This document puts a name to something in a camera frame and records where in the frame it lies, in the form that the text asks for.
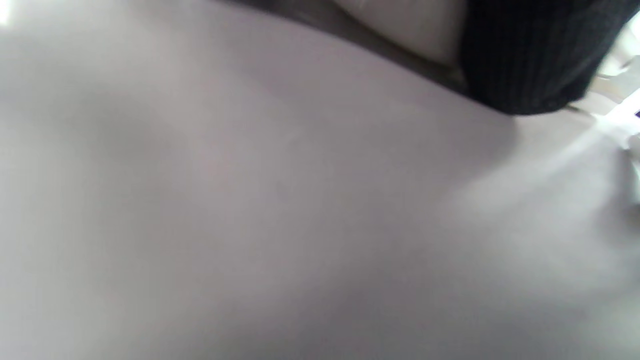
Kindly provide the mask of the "person's left hand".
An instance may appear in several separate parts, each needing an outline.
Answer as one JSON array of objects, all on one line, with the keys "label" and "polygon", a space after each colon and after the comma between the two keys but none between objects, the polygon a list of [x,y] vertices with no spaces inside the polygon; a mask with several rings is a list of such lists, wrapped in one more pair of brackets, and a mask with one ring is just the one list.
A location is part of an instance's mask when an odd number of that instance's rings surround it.
[{"label": "person's left hand", "polygon": [[581,100],[637,0],[469,0],[459,51],[468,94],[510,116]]}]

